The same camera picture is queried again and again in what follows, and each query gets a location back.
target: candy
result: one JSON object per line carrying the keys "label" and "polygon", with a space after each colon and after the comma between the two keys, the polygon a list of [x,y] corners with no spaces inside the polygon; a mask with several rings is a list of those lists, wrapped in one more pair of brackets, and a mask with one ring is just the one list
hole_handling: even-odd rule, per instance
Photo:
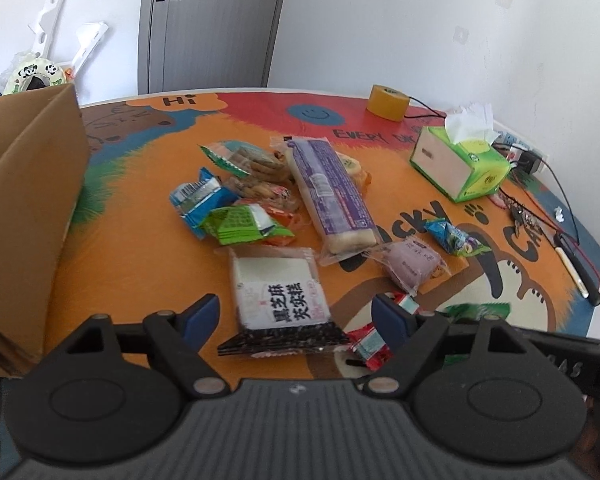
{"label": "candy", "polygon": [[480,240],[458,229],[444,218],[428,220],[424,222],[424,228],[453,256],[477,256],[491,251]]}

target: blue snack wrapper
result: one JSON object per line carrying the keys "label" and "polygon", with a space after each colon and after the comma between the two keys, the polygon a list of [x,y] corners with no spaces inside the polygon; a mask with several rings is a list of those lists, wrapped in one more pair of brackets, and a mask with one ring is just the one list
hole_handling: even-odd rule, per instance
{"label": "blue snack wrapper", "polygon": [[491,248],[480,240],[458,229],[444,218],[427,220],[424,222],[424,228],[453,256],[476,256],[491,251]]}
{"label": "blue snack wrapper", "polygon": [[223,187],[207,168],[201,168],[198,177],[197,182],[180,184],[171,191],[169,201],[198,239],[202,240],[206,233],[200,226],[206,216],[213,209],[229,206],[240,197]]}

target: tissue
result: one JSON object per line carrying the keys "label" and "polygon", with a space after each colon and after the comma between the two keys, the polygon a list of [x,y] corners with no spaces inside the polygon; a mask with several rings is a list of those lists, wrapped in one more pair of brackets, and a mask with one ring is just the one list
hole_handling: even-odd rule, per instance
{"label": "tissue", "polygon": [[445,118],[445,130],[452,144],[466,140],[484,140],[491,144],[498,134],[493,131],[491,105],[471,104],[459,107]]}

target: gray door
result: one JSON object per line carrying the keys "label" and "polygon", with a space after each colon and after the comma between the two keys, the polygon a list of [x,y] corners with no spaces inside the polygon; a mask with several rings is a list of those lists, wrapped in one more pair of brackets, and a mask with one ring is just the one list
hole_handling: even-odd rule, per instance
{"label": "gray door", "polygon": [[281,6],[282,0],[142,0],[139,93],[266,86]]}

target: cookie package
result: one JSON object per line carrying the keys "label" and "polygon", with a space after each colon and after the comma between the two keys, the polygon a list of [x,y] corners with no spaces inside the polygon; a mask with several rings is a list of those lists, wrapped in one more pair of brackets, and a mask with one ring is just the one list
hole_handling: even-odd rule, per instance
{"label": "cookie package", "polygon": [[270,205],[291,213],[297,211],[301,205],[300,199],[293,196],[289,188],[258,180],[252,176],[245,178],[231,176],[225,181],[224,186],[241,198],[257,200],[261,205]]}
{"label": "cookie package", "polygon": [[220,140],[200,146],[200,149],[218,168],[239,178],[252,176],[264,182],[289,180],[287,164],[254,144],[241,140]]}
{"label": "cookie package", "polygon": [[229,256],[239,332],[218,355],[328,352],[348,343],[331,319],[311,249],[236,246]]}
{"label": "cookie package", "polygon": [[275,140],[322,238],[321,265],[360,254],[380,241],[378,229],[343,163],[327,139]]}

